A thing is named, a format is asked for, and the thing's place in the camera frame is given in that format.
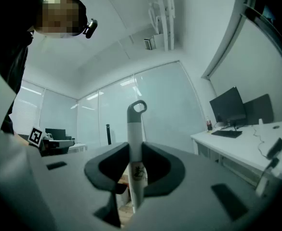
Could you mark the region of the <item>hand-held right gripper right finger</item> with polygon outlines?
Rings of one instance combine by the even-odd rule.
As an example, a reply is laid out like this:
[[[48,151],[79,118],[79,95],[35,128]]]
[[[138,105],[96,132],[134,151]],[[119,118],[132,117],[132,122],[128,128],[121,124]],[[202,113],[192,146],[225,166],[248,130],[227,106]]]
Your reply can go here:
[[[128,231],[243,230],[268,204],[268,198],[209,159],[145,142],[148,173],[144,200]]]

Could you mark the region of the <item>person's left forearm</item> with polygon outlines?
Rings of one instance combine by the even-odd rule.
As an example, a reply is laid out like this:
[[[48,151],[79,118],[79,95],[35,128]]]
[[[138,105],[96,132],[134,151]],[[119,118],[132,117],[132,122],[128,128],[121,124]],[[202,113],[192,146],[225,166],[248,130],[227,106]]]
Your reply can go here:
[[[14,136],[19,143],[21,143],[24,146],[29,146],[29,142],[23,139],[21,136],[19,136],[15,131],[14,131]]]

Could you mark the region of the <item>black keyboard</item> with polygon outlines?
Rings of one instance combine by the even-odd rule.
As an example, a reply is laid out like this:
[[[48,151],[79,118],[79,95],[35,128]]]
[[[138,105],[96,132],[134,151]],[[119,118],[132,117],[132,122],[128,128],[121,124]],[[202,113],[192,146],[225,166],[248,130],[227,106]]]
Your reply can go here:
[[[217,130],[211,133],[215,136],[226,137],[226,138],[237,138],[242,134],[242,131],[233,131],[233,130]]]

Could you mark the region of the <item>white broom with grey handle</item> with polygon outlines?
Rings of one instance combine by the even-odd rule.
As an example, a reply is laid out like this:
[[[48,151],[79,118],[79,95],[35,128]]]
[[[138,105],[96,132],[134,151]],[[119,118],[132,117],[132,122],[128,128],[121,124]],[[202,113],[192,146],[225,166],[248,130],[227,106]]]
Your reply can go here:
[[[127,109],[127,139],[129,144],[128,180],[133,212],[141,206],[146,187],[146,169],[142,162],[142,113],[147,110],[143,100],[132,103]]]

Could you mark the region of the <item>white ceiling pipe rack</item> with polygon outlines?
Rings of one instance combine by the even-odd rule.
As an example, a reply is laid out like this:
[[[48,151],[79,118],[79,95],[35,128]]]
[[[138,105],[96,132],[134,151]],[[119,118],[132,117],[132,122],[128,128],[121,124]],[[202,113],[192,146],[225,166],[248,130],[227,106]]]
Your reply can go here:
[[[152,48],[175,48],[175,1],[154,0],[149,3],[148,14],[155,34]]]

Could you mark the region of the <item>white desk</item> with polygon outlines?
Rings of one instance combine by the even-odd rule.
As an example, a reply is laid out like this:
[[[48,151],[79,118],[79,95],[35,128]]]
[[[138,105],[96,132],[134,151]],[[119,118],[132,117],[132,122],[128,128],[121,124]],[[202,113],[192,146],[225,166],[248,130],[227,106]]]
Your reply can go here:
[[[68,154],[70,153],[78,153],[87,151],[87,145],[82,143],[76,143],[73,146],[70,146],[68,149]]]
[[[215,136],[205,131],[192,135],[195,154],[199,153],[198,145],[201,144],[240,165],[264,171],[270,163],[267,154],[278,139],[282,140],[282,122],[252,125],[239,130],[242,134],[237,138]],[[282,149],[277,158],[279,162],[271,172],[282,179]]]

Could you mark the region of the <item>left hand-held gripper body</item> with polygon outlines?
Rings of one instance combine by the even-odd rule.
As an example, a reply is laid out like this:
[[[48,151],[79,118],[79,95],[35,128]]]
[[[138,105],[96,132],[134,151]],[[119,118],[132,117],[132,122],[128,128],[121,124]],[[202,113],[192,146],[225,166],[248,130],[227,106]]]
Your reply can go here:
[[[38,148],[41,156],[67,154],[75,144],[73,140],[55,140],[51,133],[45,133],[36,127],[32,128],[27,141],[29,145]]]

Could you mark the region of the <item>black computer monitor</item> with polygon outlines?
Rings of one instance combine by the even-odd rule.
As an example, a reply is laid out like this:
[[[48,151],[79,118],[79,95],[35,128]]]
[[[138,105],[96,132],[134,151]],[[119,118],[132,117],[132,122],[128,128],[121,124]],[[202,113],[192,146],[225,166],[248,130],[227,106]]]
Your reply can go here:
[[[247,125],[257,125],[259,119],[262,119],[264,124],[274,121],[272,103],[268,94],[264,94],[243,105],[246,111]]]
[[[221,129],[243,127],[247,124],[247,115],[237,87],[210,101],[217,123],[223,123]]]
[[[66,139],[66,130],[65,129],[46,128],[45,132],[47,134],[51,134],[54,140],[65,140]]]

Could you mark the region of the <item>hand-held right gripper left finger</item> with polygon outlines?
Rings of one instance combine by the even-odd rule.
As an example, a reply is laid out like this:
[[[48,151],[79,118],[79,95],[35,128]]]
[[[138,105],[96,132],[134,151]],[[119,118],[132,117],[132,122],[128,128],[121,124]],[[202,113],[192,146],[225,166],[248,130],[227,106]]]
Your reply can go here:
[[[31,231],[120,231],[116,184],[128,160],[126,142],[49,157],[27,147],[33,184],[26,225]]]

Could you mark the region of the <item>person's dark clothed body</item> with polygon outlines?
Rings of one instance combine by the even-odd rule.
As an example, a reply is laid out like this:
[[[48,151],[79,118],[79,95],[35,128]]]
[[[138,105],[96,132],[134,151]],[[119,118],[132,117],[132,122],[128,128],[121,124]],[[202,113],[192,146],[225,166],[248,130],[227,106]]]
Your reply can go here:
[[[73,37],[86,26],[80,0],[0,0],[0,75],[18,93],[35,32]]]

